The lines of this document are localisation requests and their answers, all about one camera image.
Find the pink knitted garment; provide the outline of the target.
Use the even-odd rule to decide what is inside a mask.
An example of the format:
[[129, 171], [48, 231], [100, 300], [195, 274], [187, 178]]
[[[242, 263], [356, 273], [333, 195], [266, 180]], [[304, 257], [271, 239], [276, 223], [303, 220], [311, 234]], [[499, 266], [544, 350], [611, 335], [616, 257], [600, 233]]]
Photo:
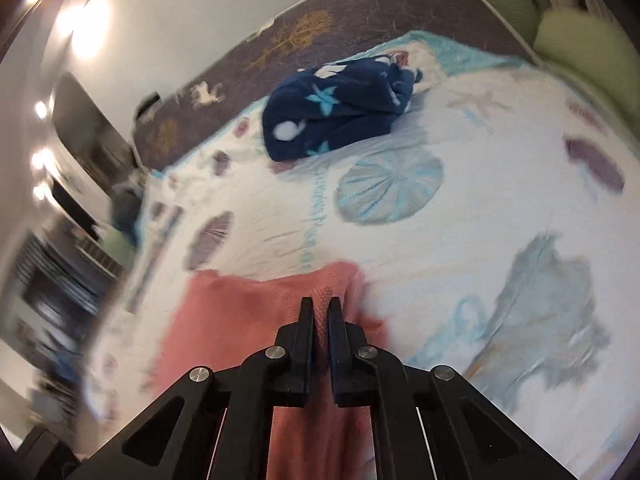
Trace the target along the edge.
[[200, 271], [191, 278], [158, 347], [152, 391], [161, 394], [193, 367], [214, 372], [241, 364], [298, 319], [300, 303], [314, 303], [318, 330], [314, 391], [304, 408], [273, 414], [267, 476], [270, 479], [363, 479], [373, 468], [372, 432], [366, 408], [338, 408], [332, 398], [326, 344], [326, 309], [341, 301], [344, 318], [361, 326], [371, 344], [387, 342], [383, 320], [360, 308], [364, 273], [355, 263], [264, 282]]

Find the white seashell print bedspread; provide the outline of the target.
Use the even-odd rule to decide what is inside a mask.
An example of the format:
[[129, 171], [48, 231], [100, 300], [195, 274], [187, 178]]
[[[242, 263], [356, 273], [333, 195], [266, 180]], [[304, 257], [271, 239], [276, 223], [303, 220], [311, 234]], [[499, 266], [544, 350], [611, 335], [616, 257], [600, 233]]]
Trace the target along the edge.
[[428, 32], [371, 50], [419, 74], [386, 136], [275, 162], [264, 102], [146, 181], [140, 249], [87, 360], [104, 437], [171, 374], [189, 292], [337, 261], [405, 363], [446, 364], [576, 477], [639, 433], [639, 151], [562, 79]]

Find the navy star fleece garment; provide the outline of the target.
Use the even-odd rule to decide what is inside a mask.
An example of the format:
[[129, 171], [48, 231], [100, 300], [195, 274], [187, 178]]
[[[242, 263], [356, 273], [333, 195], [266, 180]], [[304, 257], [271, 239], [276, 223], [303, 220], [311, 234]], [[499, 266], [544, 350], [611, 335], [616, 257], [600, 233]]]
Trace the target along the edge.
[[266, 151], [275, 162], [292, 162], [386, 136], [422, 78], [393, 53], [296, 73], [262, 110]]

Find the green pillow near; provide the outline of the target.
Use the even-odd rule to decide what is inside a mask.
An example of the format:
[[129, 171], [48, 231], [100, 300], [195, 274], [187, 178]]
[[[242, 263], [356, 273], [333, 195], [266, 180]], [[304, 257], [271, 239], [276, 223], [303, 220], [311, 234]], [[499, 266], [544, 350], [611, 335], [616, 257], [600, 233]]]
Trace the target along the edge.
[[551, 9], [541, 15], [534, 50], [602, 92], [639, 131], [639, 53], [618, 26], [577, 9]]

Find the dark deer print blanket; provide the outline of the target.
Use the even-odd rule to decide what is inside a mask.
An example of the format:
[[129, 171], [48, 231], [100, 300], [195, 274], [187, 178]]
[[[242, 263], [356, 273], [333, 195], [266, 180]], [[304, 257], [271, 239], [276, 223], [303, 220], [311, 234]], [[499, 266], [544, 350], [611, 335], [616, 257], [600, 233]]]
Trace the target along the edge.
[[303, 0], [241, 41], [134, 129], [143, 166], [174, 164], [299, 68], [349, 58], [413, 30], [492, 54], [534, 58], [485, 0]]

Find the dark wall mirror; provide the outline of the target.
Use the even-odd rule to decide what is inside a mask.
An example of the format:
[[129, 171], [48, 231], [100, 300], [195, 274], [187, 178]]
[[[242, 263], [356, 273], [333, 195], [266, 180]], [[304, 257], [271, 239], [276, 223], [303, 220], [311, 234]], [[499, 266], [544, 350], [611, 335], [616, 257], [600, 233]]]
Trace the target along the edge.
[[130, 144], [70, 73], [54, 87], [52, 122], [66, 150], [107, 195], [134, 170]]

